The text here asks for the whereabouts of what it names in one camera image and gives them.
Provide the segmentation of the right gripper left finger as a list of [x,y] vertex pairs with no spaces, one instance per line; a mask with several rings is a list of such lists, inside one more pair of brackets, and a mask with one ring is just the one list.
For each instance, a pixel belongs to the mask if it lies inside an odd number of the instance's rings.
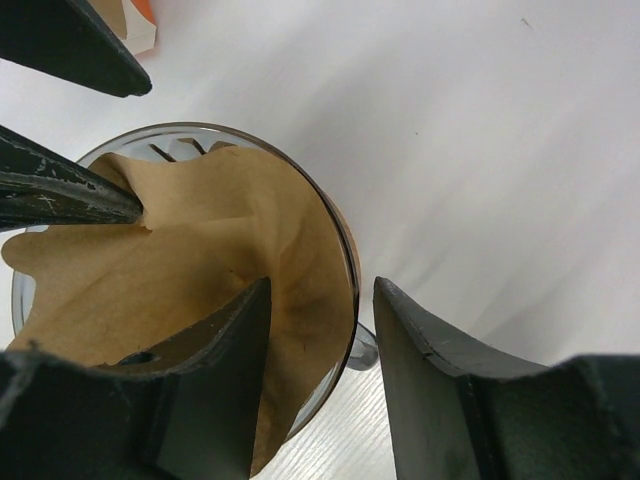
[[114,365],[1,355],[5,479],[246,479],[271,324],[260,279]]

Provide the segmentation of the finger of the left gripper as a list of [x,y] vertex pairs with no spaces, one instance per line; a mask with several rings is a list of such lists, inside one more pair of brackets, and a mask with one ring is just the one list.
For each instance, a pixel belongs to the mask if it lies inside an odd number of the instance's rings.
[[120,98],[152,89],[146,71],[87,1],[3,1],[1,58]]
[[104,177],[3,127],[1,229],[134,224],[140,200]]

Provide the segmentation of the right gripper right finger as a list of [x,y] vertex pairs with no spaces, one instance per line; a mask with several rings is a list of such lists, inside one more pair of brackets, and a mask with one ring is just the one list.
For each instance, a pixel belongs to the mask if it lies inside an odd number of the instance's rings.
[[635,479],[639,359],[543,366],[492,348],[385,278],[374,317],[401,479]]

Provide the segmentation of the clear glass pitcher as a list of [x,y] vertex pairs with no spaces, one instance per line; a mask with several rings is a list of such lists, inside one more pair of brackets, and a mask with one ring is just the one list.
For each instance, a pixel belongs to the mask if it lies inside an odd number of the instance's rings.
[[367,371],[374,368],[378,361],[379,351],[375,334],[358,323],[346,366],[355,371]]

